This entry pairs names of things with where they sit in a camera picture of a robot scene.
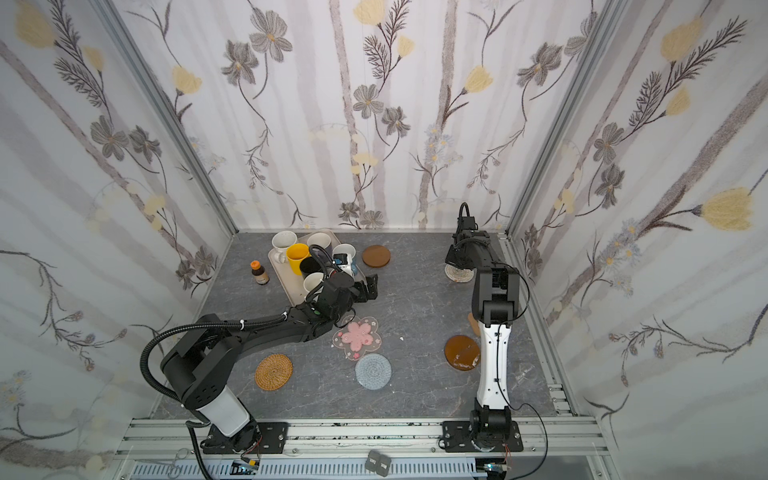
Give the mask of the multicolour woven round coaster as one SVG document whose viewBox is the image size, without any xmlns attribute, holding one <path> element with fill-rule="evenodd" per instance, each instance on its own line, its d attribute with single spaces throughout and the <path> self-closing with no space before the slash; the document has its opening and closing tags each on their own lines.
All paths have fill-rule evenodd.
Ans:
<svg viewBox="0 0 768 480">
<path fill-rule="evenodd" d="M 445 265 L 444 273 L 446 277 L 455 283 L 468 283 L 473 280 L 475 271 L 473 269 L 460 269 L 452 265 Z"/>
</svg>

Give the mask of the dark brown round wooden coaster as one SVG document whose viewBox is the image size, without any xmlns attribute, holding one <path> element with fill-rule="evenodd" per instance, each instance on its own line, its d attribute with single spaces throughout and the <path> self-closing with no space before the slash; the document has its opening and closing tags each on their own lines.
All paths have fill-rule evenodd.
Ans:
<svg viewBox="0 0 768 480">
<path fill-rule="evenodd" d="M 371 268 L 382 268 L 391 260 L 390 250 L 383 245 L 371 245 L 362 253 L 363 263 Z"/>
</svg>

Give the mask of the pink flower silicone coaster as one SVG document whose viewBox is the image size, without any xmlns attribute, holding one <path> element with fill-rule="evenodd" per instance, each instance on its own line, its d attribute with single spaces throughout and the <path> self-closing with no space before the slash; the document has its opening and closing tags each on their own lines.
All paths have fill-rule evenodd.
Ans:
<svg viewBox="0 0 768 480">
<path fill-rule="evenodd" d="M 357 362 L 382 347 L 379 327 L 380 321 L 374 317 L 350 318 L 333 336 L 332 345 L 342 350 L 347 360 Z"/>
</svg>

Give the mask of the cork paw print coaster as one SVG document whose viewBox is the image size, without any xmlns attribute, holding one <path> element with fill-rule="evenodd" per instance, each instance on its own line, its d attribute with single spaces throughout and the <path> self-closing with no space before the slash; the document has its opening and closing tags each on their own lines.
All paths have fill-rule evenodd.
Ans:
<svg viewBox="0 0 768 480">
<path fill-rule="evenodd" d="M 477 322 L 477 320 L 474 318 L 474 316 L 473 316 L 473 314 L 472 314 L 472 313 L 469 313 L 469 314 L 467 315 L 467 318 L 468 318 L 468 322 L 469 322 L 469 324 L 470 324 L 470 327 L 472 328 L 472 331 L 473 331 L 474 335 L 475 335 L 477 338 L 480 338 L 480 337 L 481 337 L 481 329 L 480 329 L 479 323 L 478 323 L 478 322 Z"/>
</svg>

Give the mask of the glossy brown round coaster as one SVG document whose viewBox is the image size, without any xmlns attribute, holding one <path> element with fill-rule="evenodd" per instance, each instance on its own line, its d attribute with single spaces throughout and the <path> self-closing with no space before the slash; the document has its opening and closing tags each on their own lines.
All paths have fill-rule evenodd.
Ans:
<svg viewBox="0 0 768 480">
<path fill-rule="evenodd" d="M 481 349 L 477 342 L 466 335 L 455 335 L 444 345 L 444 356 L 448 364 L 459 371 L 471 371 L 481 360 Z"/>
</svg>

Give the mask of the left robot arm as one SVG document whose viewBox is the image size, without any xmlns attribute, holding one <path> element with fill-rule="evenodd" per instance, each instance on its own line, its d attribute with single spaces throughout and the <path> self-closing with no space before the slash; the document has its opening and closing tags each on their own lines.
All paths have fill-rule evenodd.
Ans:
<svg viewBox="0 0 768 480">
<path fill-rule="evenodd" d="M 312 341 L 338 325 L 355 303 L 378 297 L 378 276 L 360 281 L 333 273 L 307 301 L 285 312 L 249 320 L 222 320 L 215 314 L 172 328 L 146 345 L 140 357 L 143 377 L 152 388 L 178 402 L 209 427 L 194 446 L 205 454 L 280 453 L 271 446 L 266 425 L 259 425 L 228 387 L 236 363 L 256 352 Z"/>
</svg>

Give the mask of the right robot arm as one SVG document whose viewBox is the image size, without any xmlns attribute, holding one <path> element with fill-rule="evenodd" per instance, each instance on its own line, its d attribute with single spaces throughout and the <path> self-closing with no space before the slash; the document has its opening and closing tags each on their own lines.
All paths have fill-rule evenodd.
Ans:
<svg viewBox="0 0 768 480">
<path fill-rule="evenodd" d="M 475 273 L 471 314 L 480 329 L 481 363 L 470 441 L 476 449 L 489 451 L 506 443 L 513 430 L 507 354 L 513 323 L 521 314 L 521 276 L 481 231 L 456 233 L 446 263 Z"/>
</svg>

